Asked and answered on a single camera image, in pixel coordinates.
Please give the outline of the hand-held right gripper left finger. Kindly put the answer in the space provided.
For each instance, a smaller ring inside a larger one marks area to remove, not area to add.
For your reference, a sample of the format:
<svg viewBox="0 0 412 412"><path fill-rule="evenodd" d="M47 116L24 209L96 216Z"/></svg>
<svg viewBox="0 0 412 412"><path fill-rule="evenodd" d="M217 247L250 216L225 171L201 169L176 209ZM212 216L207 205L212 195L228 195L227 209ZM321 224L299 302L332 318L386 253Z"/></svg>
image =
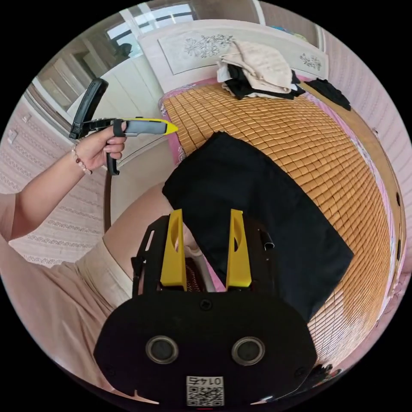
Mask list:
<svg viewBox="0 0 412 412"><path fill-rule="evenodd" d="M187 286L181 209L169 215L160 283L163 287Z"/></svg>

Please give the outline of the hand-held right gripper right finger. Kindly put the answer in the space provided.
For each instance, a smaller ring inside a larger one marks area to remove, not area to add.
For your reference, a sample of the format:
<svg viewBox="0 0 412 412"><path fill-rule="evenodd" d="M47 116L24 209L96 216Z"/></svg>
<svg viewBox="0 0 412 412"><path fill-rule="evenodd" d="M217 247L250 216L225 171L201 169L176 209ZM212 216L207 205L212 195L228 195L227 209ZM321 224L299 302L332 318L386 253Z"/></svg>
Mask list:
<svg viewBox="0 0 412 412"><path fill-rule="evenodd" d="M231 209L226 287L250 287L251 271L243 212Z"/></svg>

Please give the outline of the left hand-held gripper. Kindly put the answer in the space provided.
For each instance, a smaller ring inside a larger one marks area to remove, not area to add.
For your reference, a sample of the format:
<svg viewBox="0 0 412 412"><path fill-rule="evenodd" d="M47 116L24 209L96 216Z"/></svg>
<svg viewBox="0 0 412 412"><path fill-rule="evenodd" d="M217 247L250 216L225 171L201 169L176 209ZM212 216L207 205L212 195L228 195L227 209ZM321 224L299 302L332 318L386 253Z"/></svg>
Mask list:
<svg viewBox="0 0 412 412"><path fill-rule="evenodd" d="M165 135L178 131L178 127L165 119L153 118L100 118L82 122L82 136L112 126L115 137L136 137L140 134Z"/></svg>

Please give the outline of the person's left hand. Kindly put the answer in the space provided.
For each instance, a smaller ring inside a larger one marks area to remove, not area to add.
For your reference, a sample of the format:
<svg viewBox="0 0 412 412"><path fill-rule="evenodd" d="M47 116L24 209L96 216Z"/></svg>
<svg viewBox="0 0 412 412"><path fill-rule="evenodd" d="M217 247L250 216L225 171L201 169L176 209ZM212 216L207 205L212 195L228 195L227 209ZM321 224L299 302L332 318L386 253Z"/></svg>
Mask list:
<svg viewBox="0 0 412 412"><path fill-rule="evenodd" d="M113 126L95 131L77 144L75 151L80 163L93 172L106 165L106 156L118 161L122 157L127 138L115 136Z"/></svg>

